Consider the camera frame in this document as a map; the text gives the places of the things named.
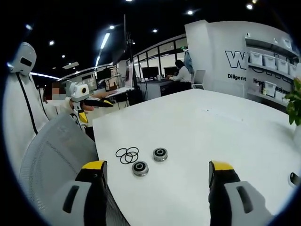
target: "robot camera head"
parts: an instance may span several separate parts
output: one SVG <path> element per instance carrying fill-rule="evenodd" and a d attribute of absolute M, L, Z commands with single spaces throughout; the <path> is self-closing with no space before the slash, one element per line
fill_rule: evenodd
<path fill-rule="evenodd" d="M 89 86 L 87 84 L 72 82 L 70 85 L 70 92 L 73 100 L 83 100 L 90 96 Z"/>
<path fill-rule="evenodd" d="M 22 42 L 12 63 L 8 64 L 10 73 L 20 72 L 28 76 L 37 60 L 34 48 L 27 42 Z"/>

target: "gray chair backrest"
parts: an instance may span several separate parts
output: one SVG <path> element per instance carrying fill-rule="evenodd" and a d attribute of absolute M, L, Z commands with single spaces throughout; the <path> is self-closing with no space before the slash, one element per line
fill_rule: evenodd
<path fill-rule="evenodd" d="M 197 70 L 194 73 L 193 84 L 203 84 L 205 72 L 205 70 Z"/>
<path fill-rule="evenodd" d="M 83 165 L 97 160 L 95 142 L 69 115 L 59 114 L 30 143 L 19 181 L 25 196 L 44 215 L 54 193 L 74 180 Z"/>

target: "black ceiling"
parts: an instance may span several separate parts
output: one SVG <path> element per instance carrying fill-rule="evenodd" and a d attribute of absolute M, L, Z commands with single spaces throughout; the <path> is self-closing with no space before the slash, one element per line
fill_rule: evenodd
<path fill-rule="evenodd" d="M 253 21 L 284 30 L 280 20 L 263 0 L 254 10 L 247 10 L 250 0 L 100 0 L 48 1 L 42 5 L 23 3 L 19 6 L 20 19 L 33 27 L 24 29 L 23 40 L 37 52 L 34 72 L 63 77 L 76 70 L 95 65 L 104 34 L 111 36 L 102 52 L 99 65 L 112 62 L 111 54 L 123 41 L 123 14 L 127 29 L 135 41 L 137 53 L 160 41 L 185 33 L 184 25 L 205 19 L 208 22 L 225 20 Z M 192 16 L 187 10 L 194 10 Z M 78 62 L 75 70 L 62 67 Z"/>

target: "green plant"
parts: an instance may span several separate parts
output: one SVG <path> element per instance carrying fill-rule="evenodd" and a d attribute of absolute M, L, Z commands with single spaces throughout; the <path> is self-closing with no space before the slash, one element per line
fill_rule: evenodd
<path fill-rule="evenodd" d="M 292 125 L 301 125 L 301 80 L 295 78 L 293 80 L 294 90 L 285 96 L 289 100 L 286 111 L 289 115 L 289 122 Z"/>

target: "black strap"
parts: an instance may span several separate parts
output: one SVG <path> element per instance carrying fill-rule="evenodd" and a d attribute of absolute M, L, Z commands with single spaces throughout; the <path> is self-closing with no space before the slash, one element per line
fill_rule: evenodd
<path fill-rule="evenodd" d="M 24 94 L 24 97 L 25 97 L 25 101 L 26 101 L 27 108 L 28 108 L 28 111 L 29 111 L 30 119 L 32 120 L 32 127 L 33 127 L 33 130 L 34 130 L 35 134 L 38 134 L 38 131 L 37 131 L 37 128 L 36 128 L 36 124 L 34 123 L 34 119 L 33 119 L 32 109 L 30 108 L 30 104 L 29 104 L 29 101 L 28 101 L 28 98 L 27 98 L 27 95 L 26 95 L 24 86 L 23 86 L 23 84 L 22 84 L 22 82 L 21 82 L 19 72 L 17 72 L 16 75 L 17 75 L 17 78 L 18 78 L 18 80 L 19 80 L 19 83 L 20 83 L 22 92 L 23 92 L 23 94 Z"/>
<path fill-rule="evenodd" d="M 44 111 L 44 113 L 45 113 L 45 115 L 46 115 L 47 119 L 49 120 L 49 118 L 48 118 L 48 116 L 47 116 L 47 114 L 46 114 L 46 111 L 45 111 L 44 105 L 43 105 L 43 101 L 42 101 L 42 96 L 41 96 L 41 91 L 40 91 L 40 89 L 38 89 L 38 91 L 39 91 L 39 94 L 40 94 L 40 100 L 41 100 L 41 104 L 42 104 L 43 111 Z"/>

